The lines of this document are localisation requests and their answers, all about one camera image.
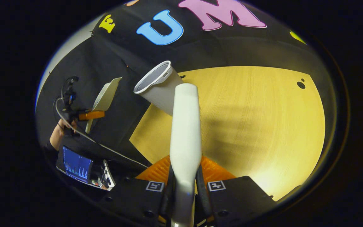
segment blue letter u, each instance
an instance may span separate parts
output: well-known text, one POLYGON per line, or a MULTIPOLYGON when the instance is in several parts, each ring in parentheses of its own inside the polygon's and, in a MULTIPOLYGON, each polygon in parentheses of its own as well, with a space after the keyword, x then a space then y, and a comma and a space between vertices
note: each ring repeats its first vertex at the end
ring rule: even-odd
POLYGON ((169 35, 163 36, 151 27, 150 22, 146 22, 137 29, 137 34, 141 34, 156 45, 167 45, 178 40, 183 35, 183 27, 169 15, 169 10, 163 10, 154 16, 154 20, 161 20, 172 29, 169 35))

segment orange mesh pad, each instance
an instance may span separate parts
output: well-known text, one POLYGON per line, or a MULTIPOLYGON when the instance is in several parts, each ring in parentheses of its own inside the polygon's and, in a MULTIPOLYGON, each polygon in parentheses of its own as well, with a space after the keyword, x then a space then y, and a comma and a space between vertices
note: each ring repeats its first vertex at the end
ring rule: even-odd
MULTIPOLYGON (((170 157, 169 155, 157 161, 155 164, 148 167, 145 171, 140 173, 136 179, 145 181, 157 181, 167 184, 167 177, 169 175, 170 157)), ((211 181, 224 181, 236 178, 233 174, 228 172, 225 168, 211 161, 209 158, 201 157, 201 167, 203 169, 203 177, 205 186, 211 181)))

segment blue screen display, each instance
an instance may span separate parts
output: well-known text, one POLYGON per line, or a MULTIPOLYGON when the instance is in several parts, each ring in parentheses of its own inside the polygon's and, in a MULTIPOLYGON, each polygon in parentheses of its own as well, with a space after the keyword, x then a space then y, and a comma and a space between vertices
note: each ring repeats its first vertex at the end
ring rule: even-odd
POLYGON ((66 174, 72 178, 87 183, 93 161, 71 151, 65 146, 62 147, 62 156, 64 159, 66 174))

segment white cable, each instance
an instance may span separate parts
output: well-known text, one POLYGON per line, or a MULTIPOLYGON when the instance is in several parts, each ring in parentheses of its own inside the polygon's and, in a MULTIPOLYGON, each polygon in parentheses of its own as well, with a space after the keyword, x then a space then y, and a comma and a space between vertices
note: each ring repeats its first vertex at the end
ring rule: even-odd
POLYGON ((75 128, 73 128, 72 127, 72 125, 66 120, 66 119, 64 119, 64 117, 61 115, 61 113, 58 111, 58 108, 57 108, 57 102, 56 102, 56 111, 57 111, 57 113, 58 113, 58 115, 60 116, 60 118, 62 118, 62 120, 63 121, 65 121, 66 123, 67 123, 67 125, 69 125, 69 127, 72 129, 72 130, 74 130, 75 132, 78 132, 80 135, 82 135, 83 137, 85 137, 85 138, 87 138, 87 139, 89 139, 90 141, 92 141, 92 142, 94 142, 94 143, 97 143, 98 145, 101 145, 102 147, 104 147, 104 148, 106 148, 106 149, 108 149, 109 151, 112 151, 112 152, 114 152, 114 153, 116 153, 116 154, 118 154, 118 155, 120 155, 121 157, 123 157, 123 158, 126 158, 126 159, 128 159, 128 160, 130 160, 130 161, 133 161, 133 162, 135 162, 135 163, 137 163, 137 164, 140 164, 140 165, 142 165, 143 167, 145 167, 145 168, 148 168, 146 165, 144 165, 144 164, 142 164, 142 163, 140 163, 140 162, 138 162, 138 161, 135 161, 135 160, 133 160, 133 159, 131 159, 131 158, 128 158, 128 157, 126 157, 126 156, 124 156, 124 155, 122 155, 122 154, 120 154, 120 153, 118 153, 118 152, 116 152, 116 151, 113 151, 112 149, 110 149, 110 148, 108 148, 108 147, 106 147, 105 145, 103 145, 103 144, 100 144, 100 143, 98 143, 98 142, 96 142, 95 140, 93 140, 92 138, 90 138, 89 136, 87 136, 87 135, 85 135, 85 134, 83 134, 82 132, 79 132, 78 130, 76 130, 75 128))

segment black sleeve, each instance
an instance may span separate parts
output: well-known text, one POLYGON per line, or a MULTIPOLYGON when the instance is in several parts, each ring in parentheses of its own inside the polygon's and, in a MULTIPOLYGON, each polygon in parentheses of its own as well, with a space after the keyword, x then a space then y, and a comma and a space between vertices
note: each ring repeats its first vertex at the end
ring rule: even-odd
POLYGON ((51 145, 50 141, 46 143, 46 146, 43 147, 43 152, 45 154, 45 157, 47 158, 47 161, 49 162, 49 165, 55 166, 55 163, 58 159, 58 151, 55 150, 53 145, 51 145))

